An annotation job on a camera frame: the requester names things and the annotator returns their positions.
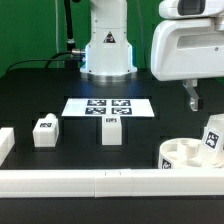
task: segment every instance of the black table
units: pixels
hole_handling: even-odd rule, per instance
[[[103,85],[65,69],[15,69],[0,79],[0,127],[14,127],[16,144],[1,169],[157,168],[168,139],[201,139],[209,116],[224,112],[224,85],[201,80],[204,110],[192,112],[181,81],[159,82],[148,70]],[[101,145],[101,118],[62,117],[68,98],[149,99],[153,118],[123,117],[122,146]],[[35,148],[32,130],[54,113],[55,148]],[[0,223],[223,223],[223,197],[1,199]]]

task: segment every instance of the white robot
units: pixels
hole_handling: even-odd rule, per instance
[[[86,46],[83,77],[120,80],[134,74],[132,46],[127,41],[126,0],[91,0],[91,41]]]
[[[224,76],[224,1],[164,0],[155,30],[151,70],[160,81],[184,80],[198,110],[197,79]]]

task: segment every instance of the black cable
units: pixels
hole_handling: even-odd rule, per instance
[[[72,50],[76,48],[75,41],[73,39],[73,25],[72,25],[72,13],[71,13],[71,3],[70,0],[64,0],[65,6],[65,16],[66,16],[66,24],[67,24],[67,50]]]
[[[58,57],[60,57],[60,56],[63,56],[63,55],[71,55],[71,51],[63,51],[63,52],[59,52],[59,53],[57,53],[57,54],[55,54],[54,56],[52,56],[51,58],[50,58],[50,60],[48,60],[48,62],[46,63],[46,65],[45,65],[45,67],[44,68],[48,68],[49,67],[49,65],[51,64],[51,60],[52,59],[56,59],[56,58],[58,58]]]
[[[70,59],[29,59],[29,60],[24,60],[24,61],[19,61],[16,62],[12,65],[10,65],[6,71],[5,74],[7,74],[13,67],[15,67],[18,64],[22,64],[22,63],[28,63],[28,62],[46,62],[46,61],[70,61]]]
[[[142,48],[143,48],[143,54],[144,54],[144,63],[145,63],[145,67],[147,68],[144,29],[143,29],[143,23],[142,23],[142,11],[141,11],[139,0],[137,0],[137,6],[138,6],[138,17],[140,20],[141,34],[142,34],[141,37],[142,37]]]

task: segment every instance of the white wall edge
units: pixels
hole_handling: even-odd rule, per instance
[[[224,170],[0,171],[0,198],[192,195],[224,195]]]

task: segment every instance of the white cube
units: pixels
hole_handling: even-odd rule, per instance
[[[58,119],[53,114],[39,119],[34,130],[35,147],[55,147],[59,135]]]
[[[0,130],[0,166],[15,144],[13,128],[2,128]]]
[[[122,144],[122,126],[120,116],[115,115],[102,116],[102,144],[103,145]]]

